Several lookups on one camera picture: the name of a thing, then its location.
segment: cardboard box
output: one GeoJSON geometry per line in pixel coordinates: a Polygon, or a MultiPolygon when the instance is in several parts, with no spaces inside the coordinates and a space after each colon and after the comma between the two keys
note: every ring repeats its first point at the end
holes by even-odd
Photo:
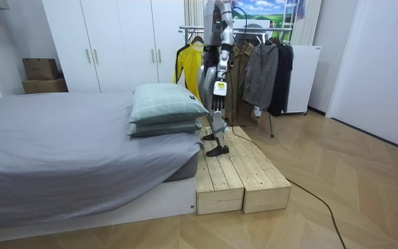
{"type": "Polygon", "coordinates": [[[57,80],[58,68],[55,59],[24,58],[27,80],[57,80]]]}
{"type": "Polygon", "coordinates": [[[22,82],[26,94],[68,92],[65,79],[28,80],[22,82]]]}

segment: green pillow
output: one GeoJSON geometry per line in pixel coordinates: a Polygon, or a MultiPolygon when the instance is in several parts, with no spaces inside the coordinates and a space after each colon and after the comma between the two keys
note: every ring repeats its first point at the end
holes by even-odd
{"type": "Polygon", "coordinates": [[[200,119],[172,122],[165,124],[131,124],[129,135],[132,138],[159,136],[164,134],[173,134],[181,132],[192,132],[202,128],[200,119]]]}
{"type": "Polygon", "coordinates": [[[173,83],[138,86],[133,97],[129,122],[134,124],[180,122],[208,114],[190,91],[173,83]]]}

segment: curtain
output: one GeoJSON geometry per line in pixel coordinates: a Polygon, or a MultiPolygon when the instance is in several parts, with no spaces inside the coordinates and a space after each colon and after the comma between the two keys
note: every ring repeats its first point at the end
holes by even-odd
{"type": "Polygon", "coordinates": [[[291,45],[312,45],[314,34],[316,33],[321,4],[322,0],[305,0],[305,18],[294,22],[291,45]]]}
{"type": "Polygon", "coordinates": [[[185,1],[185,25],[203,26],[204,25],[204,0],[184,0],[185,1]]]}

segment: door handle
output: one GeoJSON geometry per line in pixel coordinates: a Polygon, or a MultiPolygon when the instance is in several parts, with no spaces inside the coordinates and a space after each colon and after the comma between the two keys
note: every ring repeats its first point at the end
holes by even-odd
{"type": "Polygon", "coordinates": [[[91,64],[90,54],[88,53],[88,49],[86,48],[87,60],[88,63],[91,64]]]}
{"type": "Polygon", "coordinates": [[[97,52],[96,52],[96,49],[95,49],[95,59],[96,59],[96,63],[100,63],[100,61],[97,59],[97,52]]]}

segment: brown coat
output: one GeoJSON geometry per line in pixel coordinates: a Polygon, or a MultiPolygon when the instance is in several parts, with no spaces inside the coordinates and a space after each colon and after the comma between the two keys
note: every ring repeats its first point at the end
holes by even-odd
{"type": "Polygon", "coordinates": [[[239,55],[239,47],[234,46],[233,52],[234,66],[226,76],[227,80],[227,99],[225,101],[225,118],[230,126],[254,126],[257,120],[253,114],[253,105],[242,100],[245,87],[245,69],[254,46],[245,44],[241,48],[242,54],[239,55]]]}

